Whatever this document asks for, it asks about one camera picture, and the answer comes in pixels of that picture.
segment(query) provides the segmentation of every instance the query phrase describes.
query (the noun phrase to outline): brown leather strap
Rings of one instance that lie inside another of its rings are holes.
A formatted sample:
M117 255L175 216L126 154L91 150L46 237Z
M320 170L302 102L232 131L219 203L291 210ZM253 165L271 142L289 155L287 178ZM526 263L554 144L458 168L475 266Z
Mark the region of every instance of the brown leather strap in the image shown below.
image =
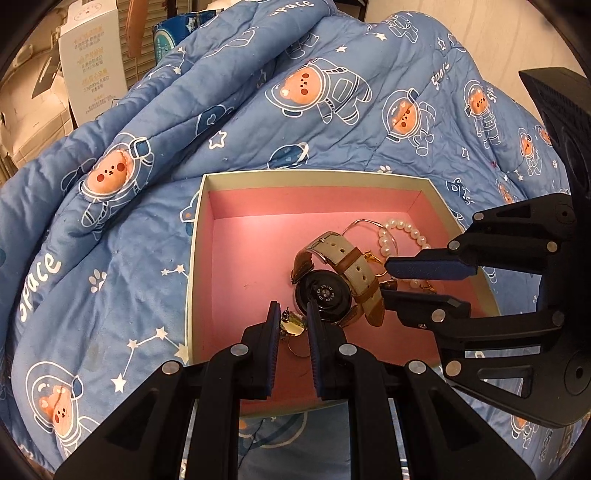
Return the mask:
M291 271L291 283L296 284L300 279L314 268L312 261L312 252L300 250L295 256L294 269Z
M337 272L339 275L343 275L345 271L351 265L353 265L359 257L361 257L361 255L363 255L363 253L361 253L361 250L355 247L353 250L351 250L351 252L346 254L345 257L339 263L335 265L335 272Z
M372 308L369 315L365 315L368 320L368 323L372 327L381 327L384 322L384 314L385 314L385 306L384 306L384 298L379 299L379 302Z
M374 280L369 284L369 287L367 287L361 295L355 295L353 298L357 303L364 304L374 296L377 289L379 289L379 280L378 277L374 277Z

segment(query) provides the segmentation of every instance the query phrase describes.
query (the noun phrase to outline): cardboard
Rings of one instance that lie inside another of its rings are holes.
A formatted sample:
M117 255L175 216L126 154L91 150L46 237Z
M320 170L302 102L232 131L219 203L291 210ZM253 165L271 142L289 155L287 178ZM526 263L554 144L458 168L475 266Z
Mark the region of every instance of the cardboard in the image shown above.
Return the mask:
M240 341L243 330L261 323L269 303L297 310L290 272L296 253L320 234L342 232L354 220L410 221L434 248L462 233L430 180L392 174L329 170L268 170L203 177L194 213L187 290L186 335L191 363L209 360ZM401 256L419 252L415 240L394 231ZM362 223L346 237L362 251L379 255L378 229ZM315 258L315 268L330 268ZM472 304L473 316L499 311L483 271L460 282L432 281L440 294ZM433 334L403 327L394 312L384 325L365 317L345 328L349 342L378 359L404 365L422 359L439 364ZM298 343L306 346L307 339ZM278 415L325 406L315 395L310 358L298 358L280 342L275 388L266 402L243 402L242 415Z
M79 126L99 117L127 93L116 1L71 4L59 45L61 69Z

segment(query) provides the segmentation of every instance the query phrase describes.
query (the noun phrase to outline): white box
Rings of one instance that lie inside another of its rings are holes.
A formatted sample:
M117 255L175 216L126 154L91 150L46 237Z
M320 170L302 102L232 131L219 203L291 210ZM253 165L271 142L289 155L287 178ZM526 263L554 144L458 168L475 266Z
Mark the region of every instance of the white box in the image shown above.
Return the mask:
M61 69L78 125L96 119L127 93L116 0L78 0L61 27Z

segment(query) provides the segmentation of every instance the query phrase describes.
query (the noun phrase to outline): constellation print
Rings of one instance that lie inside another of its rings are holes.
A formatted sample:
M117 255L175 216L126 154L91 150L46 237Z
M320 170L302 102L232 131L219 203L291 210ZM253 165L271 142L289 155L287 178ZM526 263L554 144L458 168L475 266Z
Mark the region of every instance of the constellation print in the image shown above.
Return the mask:
M184 49L184 47L178 47L178 48L175 50L175 52L179 52L179 53L182 53L182 54L183 54L183 57L181 58L181 63L180 63L178 66L177 66L177 65L173 65L172 63L167 63L166 65L162 65L161 67L158 67L157 69L155 69L155 70L151 71L151 72L150 72L150 73L149 73L149 74L148 74L148 75L147 75L145 78L146 78L146 79L148 79L148 80L151 80L151 79L152 79L152 77L153 77L153 76L154 76L156 73L158 73L160 70L164 70L164 69L166 69L166 68L169 68L169 67L170 67L170 68L172 68L172 70L173 70L173 72L174 72L175 74L177 74L177 75L181 75L181 74L183 73L183 71L182 71L182 67L183 67L183 64L184 64L185 62L187 62L187 63L190 63L191 65L194 65L194 63L193 63L193 62L191 62L191 61L189 61L189 60L187 60L187 59L185 58L185 56L187 55L187 50L185 50L185 49ZM143 85L143 83L141 83L141 82L140 82L140 83L138 84L138 86L136 87L136 89L140 88L142 85Z

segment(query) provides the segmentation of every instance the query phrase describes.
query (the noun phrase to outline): paw print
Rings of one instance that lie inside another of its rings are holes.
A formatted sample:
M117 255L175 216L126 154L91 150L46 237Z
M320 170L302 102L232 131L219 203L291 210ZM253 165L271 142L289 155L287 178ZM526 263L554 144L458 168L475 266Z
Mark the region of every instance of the paw print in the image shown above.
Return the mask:
M88 277L88 281L90 282L90 291L92 293L98 292L105 283L107 279L107 272L99 272L97 269L93 272L94 276Z

